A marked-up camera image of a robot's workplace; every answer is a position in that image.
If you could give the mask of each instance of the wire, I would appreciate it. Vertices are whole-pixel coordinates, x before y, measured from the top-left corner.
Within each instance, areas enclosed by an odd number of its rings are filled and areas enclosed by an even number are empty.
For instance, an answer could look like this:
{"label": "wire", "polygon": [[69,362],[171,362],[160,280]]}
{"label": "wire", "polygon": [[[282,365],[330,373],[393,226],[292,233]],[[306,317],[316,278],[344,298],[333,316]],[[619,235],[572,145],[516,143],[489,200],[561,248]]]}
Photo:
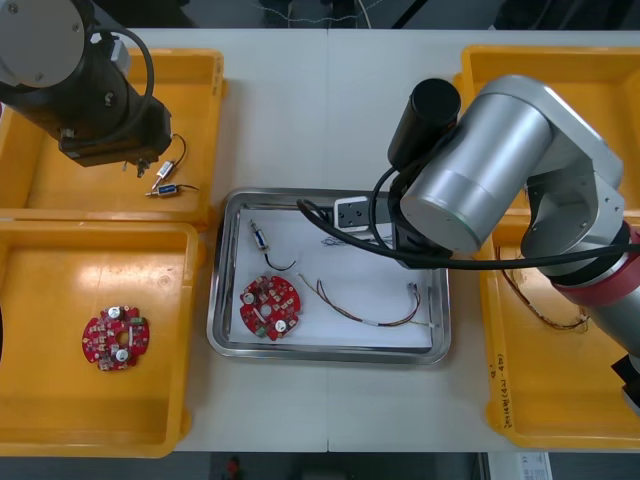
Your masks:
{"label": "wire", "polygon": [[371,30],[371,20],[369,19],[369,14],[367,13],[367,9],[364,8],[364,4],[362,3],[362,0],[358,0],[358,5],[360,5],[360,9],[362,10],[362,14],[364,15],[364,19],[367,22],[367,27],[369,27],[369,30]]}
{"label": "wire", "polygon": [[276,267],[274,264],[271,263],[271,261],[269,260],[269,254],[265,253],[264,254],[264,259],[267,262],[267,265],[269,265],[271,268],[273,268],[274,270],[277,270],[278,272],[286,272],[287,270],[289,270],[291,267],[293,267],[296,264],[296,261],[294,260],[293,263],[291,265],[289,265],[288,267]]}
{"label": "wire", "polygon": [[174,168],[176,168],[178,165],[180,165],[180,162],[182,162],[182,160],[184,160],[184,157],[187,154],[187,141],[179,133],[174,133],[173,135],[171,135],[171,138],[175,138],[175,137],[178,137],[180,139],[180,141],[182,142],[182,155],[180,155],[180,158],[178,159],[178,161],[174,165]]}
{"label": "wire", "polygon": [[142,57],[144,58],[144,64],[147,69],[147,86],[144,91],[144,95],[142,96],[142,100],[140,101],[140,105],[136,110],[136,113],[129,118],[127,122],[125,122],[122,127],[117,129],[116,131],[105,135],[104,137],[94,138],[89,140],[66,140],[65,148],[66,149],[74,149],[74,148],[84,148],[91,147],[101,143],[111,143],[117,140],[121,140],[124,135],[129,133],[133,128],[142,120],[145,113],[147,113],[147,109],[151,104],[151,100],[153,98],[153,87],[155,84],[155,71],[153,69],[153,60],[151,58],[151,53],[149,49],[144,44],[142,39],[137,36],[135,33],[127,30],[126,28],[118,28],[118,27],[109,27],[109,28],[96,28],[92,31],[92,33],[116,33],[118,35],[124,35],[125,37],[129,37],[133,42],[140,47],[140,51],[142,52]]}
{"label": "wire", "polygon": [[200,189],[198,187],[194,187],[193,185],[176,185],[176,187],[180,187],[180,188],[189,188],[191,190],[195,190],[196,192],[199,192]]}
{"label": "wire", "polygon": [[[376,242],[375,239],[373,238],[364,238],[363,240],[368,243]],[[382,237],[382,240],[384,240],[384,243],[386,243],[387,245],[391,245],[393,243],[393,235],[387,235],[385,237]],[[347,245],[347,243],[343,242],[342,240],[338,240],[337,238],[334,238],[334,237],[327,237],[323,239],[320,243],[322,243],[322,245],[324,245],[325,247],[342,247],[344,245]]]}
{"label": "wire", "polygon": [[360,240],[348,233],[335,228],[330,223],[318,217],[320,208],[313,202],[300,199],[296,202],[298,209],[307,220],[313,223],[323,232],[342,240],[349,245],[366,250],[376,255],[401,260],[407,263],[420,265],[422,268],[450,268],[454,270],[503,270],[515,268],[549,267],[565,263],[578,262],[595,257],[620,255],[625,252],[640,253],[640,244],[610,245],[608,247],[594,248],[583,252],[565,253],[538,258],[523,258],[520,260],[452,260],[430,255],[388,250],[379,245],[372,245]]}
{"label": "wire", "polygon": [[[496,258],[500,259],[500,249],[496,248]],[[579,307],[580,315],[578,319],[569,325],[565,325],[562,323],[554,322],[546,315],[543,315],[527,298],[524,292],[520,289],[520,286],[516,282],[516,280],[507,272],[507,270],[502,270],[502,276],[506,280],[507,284],[511,287],[511,290],[516,294],[516,296],[524,303],[527,308],[533,313],[539,320],[550,326],[551,328],[555,328],[556,330],[575,330],[581,325],[584,325],[584,330],[579,333],[585,333],[589,329],[589,324],[587,323],[591,317],[587,314],[586,310],[582,307]]]}
{"label": "wire", "polygon": [[304,275],[302,275],[301,273],[298,273],[298,275],[300,276],[302,281],[305,283],[305,285],[307,287],[309,287],[309,289],[313,293],[315,293],[318,297],[320,297],[320,299],[324,303],[329,305],[331,308],[333,308],[340,315],[342,315],[343,317],[347,317],[348,319],[353,320],[355,322],[364,323],[365,325],[370,325],[372,327],[399,327],[400,325],[404,325],[405,323],[409,323],[413,319],[413,317],[415,317],[416,313],[418,312],[418,309],[420,308],[420,304],[422,303],[422,297],[420,296],[420,292],[418,291],[418,286],[415,283],[410,283],[408,285],[409,290],[411,291],[411,293],[413,294],[413,296],[416,299],[416,306],[413,308],[411,313],[409,313],[409,315],[407,315],[403,319],[397,320],[395,322],[380,323],[380,322],[376,322],[376,321],[373,321],[373,320],[367,320],[365,318],[358,317],[358,316],[350,313],[349,311],[345,310],[344,308],[339,307],[336,304],[334,304],[331,300],[329,300],[329,297],[327,296],[327,292],[325,292],[325,290],[324,290],[324,285],[322,284],[322,280],[318,279],[316,281],[316,286],[314,288],[307,281],[307,279],[304,277]]}
{"label": "wire", "polygon": [[257,8],[259,10],[263,10],[265,12],[271,12],[271,13],[275,13],[276,15],[282,17],[283,19],[287,20],[288,22],[291,23],[296,23],[296,22],[308,22],[308,23],[322,23],[322,22],[340,22],[342,20],[349,20],[349,19],[354,19],[357,20],[360,17],[362,17],[364,14],[366,14],[366,11],[371,10],[373,7],[376,7],[377,5],[379,5],[380,3],[384,2],[385,0],[378,0],[377,2],[372,3],[371,5],[369,5],[369,7],[367,7],[366,9],[363,9],[363,12],[360,12],[358,15],[347,15],[345,17],[340,17],[340,18],[333,18],[333,17],[323,17],[323,18],[318,18],[318,19],[312,19],[312,18],[291,18],[288,17],[286,15],[284,15],[283,13],[279,12],[278,10],[275,10],[273,8],[269,8],[269,7],[264,7],[262,5],[258,5],[257,3],[253,3],[253,2],[247,2],[249,5],[251,5],[253,8]]}
{"label": "wire", "polygon": [[380,245],[382,248],[385,248],[387,250],[391,250],[391,248],[389,248],[389,246],[385,243],[385,241],[380,236],[380,232],[378,232],[378,222],[376,221],[376,204],[378,202],[378,194],[380,193],[380,189],[382,188],[382,185],[384,185],[384,182],[386,182],[387,179],[391,175],[393,175],[395,171],[396,169],[391,167],[389,170],[384,172],[384,174],[378,180],[378,183],[376,183],[376,186],[373,187],[373,190],[371,191],[371,196],[369,196],[369,212],[368,212],[369,228],[371,229],[373,238],[375,238],[376,242],[378,242],[378,245]]}

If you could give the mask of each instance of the yellow plastic bin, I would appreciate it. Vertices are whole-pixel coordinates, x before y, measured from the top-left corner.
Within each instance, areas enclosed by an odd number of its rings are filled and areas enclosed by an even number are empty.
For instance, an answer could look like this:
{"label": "yellow plastic bin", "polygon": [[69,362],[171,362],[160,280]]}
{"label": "yellow plastic bin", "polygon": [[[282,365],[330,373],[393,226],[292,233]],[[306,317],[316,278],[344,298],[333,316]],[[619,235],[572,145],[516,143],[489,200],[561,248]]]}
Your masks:
{"label": "yellow plastic bin", "polygon": [[[148,198],[156,171],[177,160],[175,139],[143,178],[122,164],[84,168],[58,151],[57,141],[28,120],[5,109],[0,122],[0,218],[30,220],[131,220],[184,222],[198,229],[210,224],[211,184],[220,108],[225,94],[224,61],[213,50],[152,50],[154,96],[171,112],[171,128],[187,142],[187,155],[171,178],[199,191]],[[138,92],[146,72],[139,50],[132,50],[129,81]]]}
{"label": "yellow plastic bin", "polygon": [[[522,225],[499,227],[478,259],[515,258]],[[537,269],[514,272],[520,290],[551,320],[574,323],[578,307]],[[525,448],[640,448],[640,417],[625,403],[611,365],[626,355],[593,321],[555,330],[518,297],[500,271],[480,274],[491,427]]]}
{"label": "yellow plastic bin", "polygon": [[[625,214],[640,225],[640,49],[472,46],[462,66],[456,87],[464,107],[502,75],[527,75],[553,88],[623,160]],[[521,192],[476,257],[518,256],[529,219]],[[542,314],[563,324],[576,320],[578,307],[537,270],[513,274]],[[640,418],[611,369],[625,352],[592,321],[584,332],[544,324],[502,272],[481,272],[480,287],[492,428],[525,448],[640,448]]]}
{"label": "yellow plastic bin", "polygon": [[[198,263],[186,224],[0,222],[0,455],[161,457],[186,433]],[[84,357],[89,320],[138,307],[150,341],[134,367]]]}
{"label": "yellow plastic bin", "polygon": [[[463,107],[487,82],[509,74],[549,85],[607,141],[624,162],[620,191],[626,215],[640,217],[640,48],[467,47],[460,82]],[[507,216],[521,216],[528,224],[524,192]]]}

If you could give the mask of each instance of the robotic arm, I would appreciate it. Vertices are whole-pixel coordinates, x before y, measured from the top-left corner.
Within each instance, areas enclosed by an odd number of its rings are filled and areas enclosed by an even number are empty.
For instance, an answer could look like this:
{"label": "robotic arm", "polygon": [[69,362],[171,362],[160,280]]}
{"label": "robotic arm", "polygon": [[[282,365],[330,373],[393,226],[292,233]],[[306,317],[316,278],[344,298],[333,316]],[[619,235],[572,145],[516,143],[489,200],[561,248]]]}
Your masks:
{"label": "robotic arm", "polygon": [[[442,80],[422,82],[410,98],[389,149],[399,172],[388,200],[394,250],[326,228],[310,202],[299,208],[326,232],[409,268],[538,267],[629,353],[613,368],[640,414],[640,234],[623,218],[622,162],[531,78],[487,84],[456,123],[459,107],[457,92]],[[453,252],[481,248],[523,185],[531,207],[525,259],[450,260]]]}
{"label": "robotic arm", "polygon": [[[112,33],[142,50],[143,96],[124,77],[130,59]],[[142,176],[158,160],[171,129],[153,84],[144,43],[128,30],[97,26],[90,0],[0,0],[0,101],[57,139],[80,165],[126,161]]]}

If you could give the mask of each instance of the stainless steel tray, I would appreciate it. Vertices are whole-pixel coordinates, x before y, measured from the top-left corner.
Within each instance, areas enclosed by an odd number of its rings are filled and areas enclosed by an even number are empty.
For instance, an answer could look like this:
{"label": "stainless steel tray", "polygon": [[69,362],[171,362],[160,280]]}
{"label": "stainless steel tray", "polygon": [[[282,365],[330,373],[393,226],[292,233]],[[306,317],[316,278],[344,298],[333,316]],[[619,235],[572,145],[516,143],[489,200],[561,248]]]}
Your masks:
{"label": "stainless steel tray", "polygon": [[296,200],[307,198],[320,207],[332,207],[335,200],[367,195],[362,191],[310,189],[241,189],[227,196],[218,232],[218,245],[209,298],[207,337],[220,354],[233,357],[329,360],[428,365],[441,360],[451,345],[449,280],[446,270],[426,271],[431,275],[429,309],[432,329],[430,348],[336,347],[238,343],[229,340],[233,283],[240,212],[249,210],[296,210]]}

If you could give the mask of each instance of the white table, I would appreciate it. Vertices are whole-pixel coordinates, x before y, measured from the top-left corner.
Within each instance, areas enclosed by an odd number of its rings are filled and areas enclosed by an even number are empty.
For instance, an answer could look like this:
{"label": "white table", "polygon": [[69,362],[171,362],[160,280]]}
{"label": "white table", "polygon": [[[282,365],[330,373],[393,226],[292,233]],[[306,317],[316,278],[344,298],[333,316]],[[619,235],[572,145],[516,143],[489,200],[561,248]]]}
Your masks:
{"label": "white table", "polygon": [[[146,30],[152,47],[225,55],[213,202],[237,187],[370,189],[409,93],[469,44],[638,45],[635,32]],[[206,300],[207,292],[202,292]],[[433,367],[228,359],[197,309],[179,450],[504,451],[489,398],[477,276],[451,275],[453,345]],[[271,406],[264,411],[257,404]]]}

